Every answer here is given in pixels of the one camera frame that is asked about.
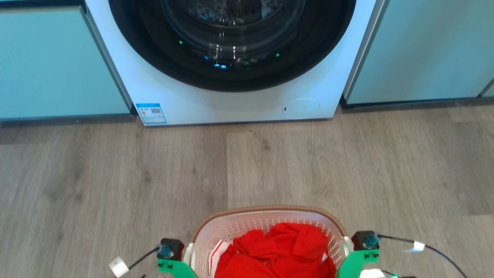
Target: laundry basket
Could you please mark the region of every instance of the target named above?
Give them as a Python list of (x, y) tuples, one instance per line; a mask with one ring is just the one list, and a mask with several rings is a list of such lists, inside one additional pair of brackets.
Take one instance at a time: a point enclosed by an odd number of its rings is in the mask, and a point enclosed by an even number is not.
[(348, 236), (345, 228), (330, 213), (304, 206), (247, 207), (214, 215), (199, 226), (193, 243), (187, 248), (184, 262), (189, 264), (198, 278), (208, 278), (208, 258), (220, 241), (232, 241), (250, 230), (265, 233), (278, 223), (310, 224), (321, 228), (329, 237), (329, 256), (338, 269), (348, 255)]

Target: brown basket rim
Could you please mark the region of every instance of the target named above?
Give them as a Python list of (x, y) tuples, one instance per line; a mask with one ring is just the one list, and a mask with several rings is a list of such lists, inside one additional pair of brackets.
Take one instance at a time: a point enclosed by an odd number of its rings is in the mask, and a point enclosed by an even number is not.
[(326, 218), (329, 218), (331, 221), (333, 221), (333, 223), (336, 225), (336, 227), (339, 229), (340, 233), (343, 236), (348, 236), (348, 233), (347, 233), (345, 227), (343, 227), (343, 225), (341, 224), (341, 222), (338, 219), (336, 219), (336, 217), (333, 214), (331, 214), (331, 213), (329, 213), (323, 209), (316, 208), (316, 207), (310, 207), (310, 206), (277, 205), (277, 206), (242, 207), (242, 208), (230, 209), (227, 211), (223, 211), (223, 212), (214, 214), (214, 215), (210, 216), (209, 218), (207, 218), (205, 221), (203, 221), (202, 224), (197, 228), (196, 232), (194, 233), (194, 237), (192, 239), (192, 242), (195, 244), (196, 240), (197, 240), (197, 236), (199, 235), (201, 230), (204, 228), (204, 226), (206, 226), (209, 222), (211, 222), (212, 220), (214, 220), (216, 218), (227, 216), (227, 215), (232, 215), (232, 214), (246, 213), (246, 212), (279, 211), (279, 210), (282, 210), (282, 211), (306, 211), (306, 212), (313, 212), (313, 213), (320, 214)]

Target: red clothing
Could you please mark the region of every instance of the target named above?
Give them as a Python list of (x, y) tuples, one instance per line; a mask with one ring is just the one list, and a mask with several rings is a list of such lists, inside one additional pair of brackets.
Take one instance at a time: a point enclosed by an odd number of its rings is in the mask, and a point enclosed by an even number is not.
[(306, 224), (277, 224), (266, 235), (251, 230), (221, 255), (214, 278), (334, 278), (334, 262), (322, 260), (328, 242)]

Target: blue and white sticker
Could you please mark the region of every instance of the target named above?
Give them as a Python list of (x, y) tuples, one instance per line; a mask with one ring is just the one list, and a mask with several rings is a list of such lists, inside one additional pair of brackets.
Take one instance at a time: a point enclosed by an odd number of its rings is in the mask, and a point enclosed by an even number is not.
[(136, 103), (135, 107), (145, 125), (166, 124), (165, 115), (159, 103)]

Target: wooden floor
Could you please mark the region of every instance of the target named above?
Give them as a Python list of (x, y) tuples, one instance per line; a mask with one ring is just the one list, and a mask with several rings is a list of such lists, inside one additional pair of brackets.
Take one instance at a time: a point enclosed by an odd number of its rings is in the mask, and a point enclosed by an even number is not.
[[(494, 106), (368, 112), (330, 121), (145, 129), (140, 121), (0, 128), (0, 277), (111, 277), (162, 237), (262, 204), (328, 210), (494, 273)], [(428, 251), (381, 243), (379, 267), (460, 277)], [(125, 277), (158, 278), (155, 258)]]

